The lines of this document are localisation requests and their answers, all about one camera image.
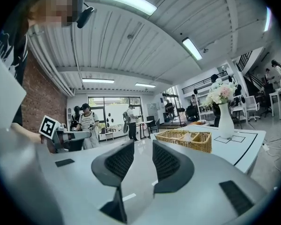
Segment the corrugated metal ceiling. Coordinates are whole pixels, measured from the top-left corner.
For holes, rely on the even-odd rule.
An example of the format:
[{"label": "corrugated metal ceiling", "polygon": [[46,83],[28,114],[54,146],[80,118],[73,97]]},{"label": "corrugated metal ceiling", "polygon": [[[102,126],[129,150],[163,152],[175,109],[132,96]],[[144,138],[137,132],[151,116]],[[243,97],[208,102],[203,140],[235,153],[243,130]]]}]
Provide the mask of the corrugated metal ceiling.
[{"label": "corrugated metal ceiling", "polygon": [[[98,75],[115,79],[114,89],[134,90],[136,82],[143,82],[153,83],[157,85],[153,91],[161,91],[199,74],[213,60],[227,54],[238,56],[247,52],[248,44],[254,47],[255,42],[266,42],[266,9],[258,0],[234,0],[237,14],[231,14],[227,0],[148,1],[157,6],[152,16],[115,2],[87,0],[96,13],[83,29],[41,28],[45,33],[40,37],[49,57],[69,87],[81,89],[81,77]],[[235,17],[238,40],[237,52],[232,54],[231,18]],[[199,48],[201,61],[196,62],[181,45],[185,37]],[[77,65],[84,71],[81,75]],[[109,86],[84,84],[90,89]]]}]

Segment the red brick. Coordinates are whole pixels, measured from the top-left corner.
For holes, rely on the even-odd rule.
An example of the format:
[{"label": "red brick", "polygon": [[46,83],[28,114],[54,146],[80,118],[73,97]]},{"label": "red brick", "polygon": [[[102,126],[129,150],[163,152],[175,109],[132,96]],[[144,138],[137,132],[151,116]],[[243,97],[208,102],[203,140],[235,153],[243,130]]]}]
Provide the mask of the red brick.
[{"label": "red brick", "polygon": [[23,88],[27,95],[22,102],[23,127],[38,132],[45,115],[67,124],[67,97],[45,74],[29,51]]}]

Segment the black cap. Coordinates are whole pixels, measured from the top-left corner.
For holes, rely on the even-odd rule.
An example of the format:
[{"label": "black cap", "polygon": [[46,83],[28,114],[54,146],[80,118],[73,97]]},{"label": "black cap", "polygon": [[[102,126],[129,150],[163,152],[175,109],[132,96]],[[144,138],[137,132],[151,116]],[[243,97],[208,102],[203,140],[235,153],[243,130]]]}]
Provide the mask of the black cap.
[{"label": "black cap", "polygon": [[80,110],[85,110],[86,108],[90,108],[90,106],[87,103],[82,104]]}]

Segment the white flowers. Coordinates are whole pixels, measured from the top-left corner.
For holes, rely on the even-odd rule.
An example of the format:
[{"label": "white flowers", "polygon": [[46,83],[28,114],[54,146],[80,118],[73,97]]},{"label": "white flowers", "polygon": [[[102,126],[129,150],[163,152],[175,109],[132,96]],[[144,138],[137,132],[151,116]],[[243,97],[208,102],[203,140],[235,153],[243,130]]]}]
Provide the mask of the white flowers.
[{"label": "white flowers", "polygon": [[236,86],[237,84],[234,84],[232,82],[223,83],[223,81],[218,78],[215,83],[211,85],[205,104],[210,105],[213,102],[217,104],[227,103],[228,100],[233,99],[233,93],[236,90]]}]

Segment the white vase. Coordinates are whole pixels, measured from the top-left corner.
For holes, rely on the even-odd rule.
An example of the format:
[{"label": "white vase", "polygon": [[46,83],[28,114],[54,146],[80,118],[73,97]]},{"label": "white vase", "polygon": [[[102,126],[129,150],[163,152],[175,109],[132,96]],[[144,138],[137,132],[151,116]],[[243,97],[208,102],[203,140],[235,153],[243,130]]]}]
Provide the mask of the white vase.
[{"label": "white vase", "polygon": [[221,118],[219,123],[219,132],[222,138],[231,138],[234,134],[234,123],[230,117],[228,103],[219,104],[221,110]]}]

